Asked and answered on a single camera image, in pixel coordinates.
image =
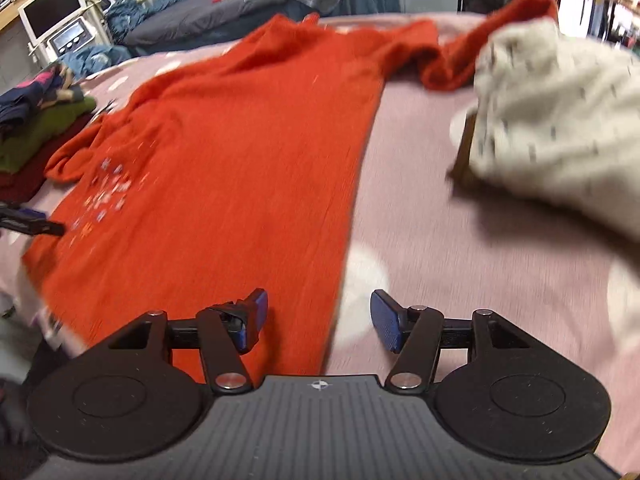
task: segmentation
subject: pink bed sheet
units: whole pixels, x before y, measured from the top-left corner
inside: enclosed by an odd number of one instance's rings
[[[423,17],[436,21],[443,41],[480,20],[428,14],[324,22],[346,32]],[[157,73],[229,48],[225,44],[132,60],[88,78],[83,87],[98,106],[116,99],[121,107],[140,83]],[[390,370],[392,355],[382,348],[369,318],[374,288],[386,289],[405,306],[427,304],[447,317],[469,317],[476,308],[490,308],[603,382],[613,411],[598,454],[620,472],[640,469],[640,323],[631,305],[639,287],[634,282],[638,251],[578,215],[506,193],[453,190],[446,179],[456,155],[450,125],[474,99],[471,88],[427,92],[411,69],[386,85],[362,166],[326,372],[373,373],[383,380]],[[454,137],[460,124],[458,120],[452,128]],[[47,185],[34,204],[50,210],[63,191]],[[14,235],[0,242],[3,286],[22,297],[23,315],[33,317],[42,304],[28,291],[17,257],[26,238]],[[460,352],[443,352],[438,376],[463,359]]]

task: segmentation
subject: ribbed black surface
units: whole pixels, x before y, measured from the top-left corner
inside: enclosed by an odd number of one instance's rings
[[[120,465],[51,458],[33,480],[613,480],[593,456],[561,465],[500,463],[469,450],[425,403],[373,376],[268,377],[218,400],[187,439]]]

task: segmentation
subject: metal screw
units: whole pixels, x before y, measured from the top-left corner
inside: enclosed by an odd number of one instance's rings
[[[410,372],[402,372],[391,377],[391,384],[401,390],[410,390],[417,388],[422,384],[422,379],[416,374]]]
[[[246,377],[235,372],[228,372],[216,377],[216,384],[225,390],[235,390],[246,384]]]

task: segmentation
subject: folded clothes stack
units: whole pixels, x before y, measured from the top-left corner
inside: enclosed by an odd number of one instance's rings
[[[88,123],[95,100],[72,81],[54,64],[0,96],[0,200],[30,200],[49,157]]]

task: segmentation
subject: white monitor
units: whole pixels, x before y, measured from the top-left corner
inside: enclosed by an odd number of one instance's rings
[[[85,8],[84,0],[28,0],[20,6],[19,13],[31,44],[35,46],[61,22],[79,15]]]

